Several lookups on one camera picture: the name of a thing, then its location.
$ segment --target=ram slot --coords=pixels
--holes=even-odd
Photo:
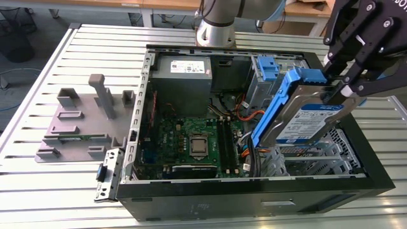
[[[223,131],[224,131],[224,145],[226,145],[226,151],[228,155],[228,164],[230,164],[230,170],[231,173],[235,172],[235,169],[238,168],[236,165],[236,155],[235,155],[235,147],[234,147],[234,134],[231,131],[231,122],[224,121],[223,124]]]
[[[228,152],[226,149],[226,141],[224,141],[224,120],[216,121],[216,130],[218,130],[218,148],[220,155],[220,168],[222,171],[230,169],[230,160],[228,160]]]

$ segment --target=black trash bin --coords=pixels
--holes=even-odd
[[[0,53],[15,63],[31,60],[35,55],[25,32],[16,21],[0,20]]]
[[[29,8],[13,8],[13,7],[0,7],[0,13],[5,20],[15,21],[24,31],[25,34],[32,33],[38,30],[36,23],[32,19],[32,9]]]

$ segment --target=slotted metal table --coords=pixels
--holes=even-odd
[[[194,35],[190,30],[102,25],[67,31],[0,138],[0,228],[407,228],[407,116],[395,97],[370,98],[352,114],[396,189],[326,214],[138,222],[120,203],[94,203],[99,162],[35,162],[60,88],[94,93],[88,76],[102,73],[112,94],[138,91],[146,45],[194,45]],[[327,53],[322,39],[300,36],[238,32],[236,44],[315,52],[320,60]]]

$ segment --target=motherboard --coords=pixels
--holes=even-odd
[[[239,121],[164,118],[158,125],[156,138],[143,143],[143,173],[148,179],[240,176]]]

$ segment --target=power supply label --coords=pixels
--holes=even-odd
[[[304,105],[294,115],[284,130],[280,132],[276,142],[280,144],[299,144],[307,142],[324,127],[326,119],[338,114],[343,107],[343,105]]]
[[[171,73],[204,73],[204,62],[171,61]]]

